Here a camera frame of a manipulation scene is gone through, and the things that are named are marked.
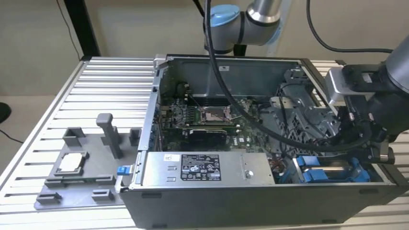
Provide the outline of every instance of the white wall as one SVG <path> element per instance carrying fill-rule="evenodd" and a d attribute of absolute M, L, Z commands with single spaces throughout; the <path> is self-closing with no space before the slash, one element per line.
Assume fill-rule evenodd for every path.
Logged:
<path fill-rule="evenodd" d="M 1 0 L 0 95 L 54 94 L 77 63 L 55 1 Z"/>
<path fill-rule="evenodd" d="M 336 48 L 394 49 L 409 35 L 409 0 L 311 0 L 311 20 L 320 39 Z M 276 56 L 378 63 L 387 54 L 340 54 L 315 41 L 306 23 L 304 0 L 292 0 Z"/>
<path fill-rule="evenodd" d="M 234 3 L 243 10 L 248 2 L 214 0 L 213 4 Z M 332 46 L 392 48 L 409 34 L 409 0 L 312 0 L 311 4 L 316 31 Z M 202 53 L 201 17 L 190 0 L 86 0 L 86 6 L 102 55 Z M 247 48 L 248 56 L 264 54 L 266 47 Z M 307 29 L 303 0 L 292 0 L 276 56 L 350 63 L 384 57 L 326 51 Z M 54 94 L 75 64 L 55 1 L 1 0 L 0 95 Z"/>
<path fill-rule="evenodd" d="M 248 2 L 214 0 L 211 4 L 235 4 L 244 10 Z M 102 55 L 203 53 L 202 18 L 191 0 L 86 0 L 86 7 Z M 248 48 L 248 55 L 264 54 L 266 47 Z"/>

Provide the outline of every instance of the blue joint cap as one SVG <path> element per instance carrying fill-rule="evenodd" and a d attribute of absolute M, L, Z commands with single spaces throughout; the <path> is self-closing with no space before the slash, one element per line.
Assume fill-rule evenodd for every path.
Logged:
<path fill-rule="evenodd" d="M 239 14 L 239 8 L 235 5 L 225 4 L 213 6 L 210 9 L 210 26 L 227 24 Z"/>
<path fill-rule="evenodd" d="M 299 156 L 296 157 L 296 163 L 298 166 L 318 166 L 319 165 L 319 161 L 318 158 L 315 156 Z"/>
<path fill-rule="evenodd" d="M 118 166 L 117 170 L 115 170 L 115 175 L 118 175 L 118 176 L 130 175 L 130 168 L 131 168 L 131 165 Z"/>

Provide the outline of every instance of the aluminum extrusion table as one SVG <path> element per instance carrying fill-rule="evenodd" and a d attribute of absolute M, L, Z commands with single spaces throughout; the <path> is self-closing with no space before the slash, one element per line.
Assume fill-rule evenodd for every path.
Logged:
<path fill-rule="evenodd" d="M 324 76 L 335 61 L 311 61 Z M 66 127 L 82 127 L 83 133 L 102 133 L 95 126 L 98 113 L 111 113 L 118 132 L 141 127 L 153 80 L 153 59 L 94 57 L 81 61 L 0 176 L 0 229 L 137 229 L 125 206 L 51 209 L 35 211 L 33 203 L 41 191 L 58 151 Z M 409 133 L 391 144 L 395 166 L 409 179 Z M 409 193 L 384 206 L 362 210 L 343 224 L 318 226 L 246 227 L 275 230 L 407 230 Z"/>

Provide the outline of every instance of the black plastic bracket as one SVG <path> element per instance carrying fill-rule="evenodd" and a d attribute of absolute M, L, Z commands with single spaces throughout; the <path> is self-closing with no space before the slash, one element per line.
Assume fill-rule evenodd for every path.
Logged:
<path fill-rule="evenodd" d="M 114 159 L 122 157 L 122 151 L 119 149 L 119 135 L 115 127 L 111 126 L 113 116 L 111 114 L 98 114 L 95 118 L 95 125 L 101 127 L 105 137 L 102 138 L 103 145 L 107 145 L 111 151 Z"/>
<path fill-rule="evenodd" d="M 69 148 L 79 147 L 78 138 L 83 138 L 85 134 L 81 127 L 67 127 L 62 136 L 62 140 Z"/>
<path fill-rule="evenodd" d="M 139 128 L 131 128 L 129 130 L 129 142 L 130 146 L 137 146 L 139 143 L 139 137 L 141 137 L 141 129 Z"/>
<path fill-rule="evenodd" d="M 38 194 L 37 201 L 41 205 L 55 204 L 59 202 L 61 196 L 58 193 Z"/>
<path fill-rule="evenodd" d="M 113 200 L 113 194 L 109 189 L 94 189 L 90 197 L 94 202 Z"/>

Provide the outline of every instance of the motherboard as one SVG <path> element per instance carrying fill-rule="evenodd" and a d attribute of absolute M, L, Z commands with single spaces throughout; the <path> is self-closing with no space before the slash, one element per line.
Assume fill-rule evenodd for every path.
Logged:
<path fill-rule="evenodd" d="M 242 99 L 238 103 L 259 120 L 254 101 Z M 159 115 L 163 151 L 270 152 L 267 136 L 247 124 L 230 105 L 199 105 L 193 97 L 174 99 L 159 107 Z"/>

